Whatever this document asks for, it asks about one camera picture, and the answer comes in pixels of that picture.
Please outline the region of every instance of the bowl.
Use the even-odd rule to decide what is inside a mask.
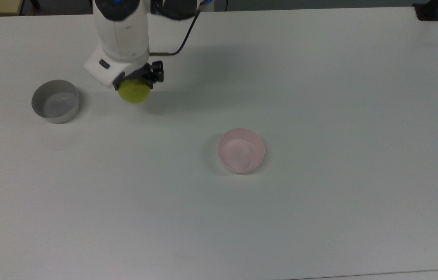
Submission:
[[[265,146],[260,136],[253,131],[233,129],[220,138],[217,154],[229,171],[245,173],[262,162]]]
[[[64,123],[79,111],[79,92],[67,81],[49,81],[34,92],[32,109],[52,123]]]

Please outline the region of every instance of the black cable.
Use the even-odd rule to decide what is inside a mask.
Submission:
[[[189,25],[189,29],[188,29],[188,32],[186,34],[186,37],[185,37],[183,43],[181,44],[181,46],[179,47],[179,49],[176,52],[173,52],[173,53],[166,53],[166,52],[161,52],[161,53],[160,52],[159,53],[156,52],[155,53],[155,52],[151,52],[150,55],[151,56],[172,56],[172,55],[178,54],[184,48],[184,46],[186,44],[186,41],[187,41],[187,39],[189,37],[189,34],[191,33],[191,30],[193,29],[194,23],[196,22],[196,19],[198,18],[199,15],[200,15],[200,10],[196,11],[196,14],[194,14],[194,19],[193,19],[191,25]]]

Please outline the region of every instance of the black bracket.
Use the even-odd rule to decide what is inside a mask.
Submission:
[[[438,21],[438,0],[412,6],[416,9],[417,19],[420,21]]]
[[[164,63],[161,61],[155,61],[152,63],[152,65],[147,63],[145,66],[137,69],[127,76],[125,76],[125,73],[122,72],[114,80],[113,86],[115,90],[118,90],[119,84],[123,80],[132,79],[142,79],[148,84],[151,89],[153,89],[154,83],[162,83],[164,81]]]

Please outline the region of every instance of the table leg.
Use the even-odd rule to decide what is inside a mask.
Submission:
[[[41,5],[39,5],[38,0],[31,0],[32,6],[34,6],[34,9],[41,9]]]

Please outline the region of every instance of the white table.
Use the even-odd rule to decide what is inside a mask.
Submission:
[[[152,51],[188,25],[150,17]],[[82,69],[97,40],[91,16],[0,18],[0,280],[438,270],[438,22],[205,13],[139,106]],[[66,124],[30,106],[53,79],[84,94]],[[250,175],[215,153],[236,127],[267,146]]]

